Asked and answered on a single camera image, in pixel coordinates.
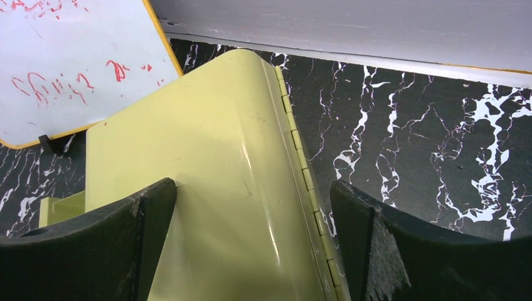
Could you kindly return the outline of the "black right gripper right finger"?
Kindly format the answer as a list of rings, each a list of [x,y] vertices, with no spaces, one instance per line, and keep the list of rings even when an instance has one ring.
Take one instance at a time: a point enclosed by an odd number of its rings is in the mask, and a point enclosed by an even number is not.
[[[448,230],[337,180],[330,189],[352,300],[530,300],[531,238]]]

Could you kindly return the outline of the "green metal drawer box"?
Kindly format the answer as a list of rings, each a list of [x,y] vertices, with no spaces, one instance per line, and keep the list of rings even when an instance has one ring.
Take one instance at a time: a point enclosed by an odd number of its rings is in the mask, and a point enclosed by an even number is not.
[[[164,177],[177,201],[150,300],[349,300],[282,71],[228,51],[94,125],[85,190],[48,226]]]

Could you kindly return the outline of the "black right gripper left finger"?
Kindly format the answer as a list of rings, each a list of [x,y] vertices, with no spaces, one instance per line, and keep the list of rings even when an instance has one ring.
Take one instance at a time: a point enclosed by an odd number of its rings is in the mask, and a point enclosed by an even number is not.
[[[1,238],[2,300],[146,300],[177,199],[170,178],[66,221]]]

